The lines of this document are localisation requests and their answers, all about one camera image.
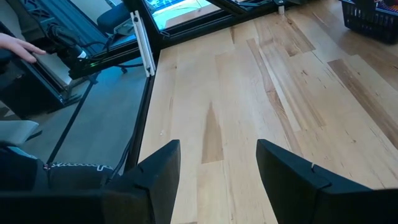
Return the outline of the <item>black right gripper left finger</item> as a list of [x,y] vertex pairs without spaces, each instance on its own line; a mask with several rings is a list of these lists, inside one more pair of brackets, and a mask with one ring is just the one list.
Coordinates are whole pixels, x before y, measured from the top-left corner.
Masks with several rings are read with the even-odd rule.
[[171,140],[98,189],[0,191],[0,224],[170,224],[180,179]]

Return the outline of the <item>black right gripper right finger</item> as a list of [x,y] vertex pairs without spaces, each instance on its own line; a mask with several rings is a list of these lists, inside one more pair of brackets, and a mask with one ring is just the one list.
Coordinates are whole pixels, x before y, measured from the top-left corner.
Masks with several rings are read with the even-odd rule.
[[256,160],[278,224],[398,224],[398,189],[370,189],[265,139]]

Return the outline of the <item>black background desk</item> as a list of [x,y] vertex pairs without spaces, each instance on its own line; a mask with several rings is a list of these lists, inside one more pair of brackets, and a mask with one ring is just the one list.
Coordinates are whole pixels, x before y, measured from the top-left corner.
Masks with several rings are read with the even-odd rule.
[[[13,37],[1,22],[0,33]],[[0,49],[0,103],[18,118],[53,113],[80,102],[82,98],[57,84],[38,60],[29,63],[10,50]]]

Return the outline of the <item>black office chair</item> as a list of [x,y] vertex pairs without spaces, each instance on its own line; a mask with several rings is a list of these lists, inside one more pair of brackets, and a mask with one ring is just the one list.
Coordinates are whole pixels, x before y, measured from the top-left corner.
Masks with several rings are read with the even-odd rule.
[[134,34],[134,26],[130,12],[123,2],[112,7],[97,18],[98,28],[109,35],[130,36]]

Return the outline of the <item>black plastic basket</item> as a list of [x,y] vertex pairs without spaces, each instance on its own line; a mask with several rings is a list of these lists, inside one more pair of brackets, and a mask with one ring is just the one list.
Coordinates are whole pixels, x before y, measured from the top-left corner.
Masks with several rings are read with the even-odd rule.
[[347,28],[387,44],[398,43],[398,11],[381,9],[381,0],[340,0]]

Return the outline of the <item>person's hand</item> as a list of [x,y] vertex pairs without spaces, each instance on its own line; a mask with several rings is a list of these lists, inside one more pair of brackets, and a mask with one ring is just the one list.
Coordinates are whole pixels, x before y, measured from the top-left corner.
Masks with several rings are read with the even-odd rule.
[[0,49],[7,49],[20,58],[28,61],[29,63],[35,63],[37,59],[32,55],[32,53],[45,55],[46,51],[10,35],[0,33]]

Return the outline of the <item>silver aluminium bracket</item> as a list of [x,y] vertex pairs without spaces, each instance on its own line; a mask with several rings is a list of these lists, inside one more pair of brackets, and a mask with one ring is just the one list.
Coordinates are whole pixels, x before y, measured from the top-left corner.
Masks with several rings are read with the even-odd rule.
[[131,12],[130,15],[142,62],[146,70],[146,76],[152,77],[155,75],[156,67],[144,22],[142,21],[142,17],[139,15],[139,11]]

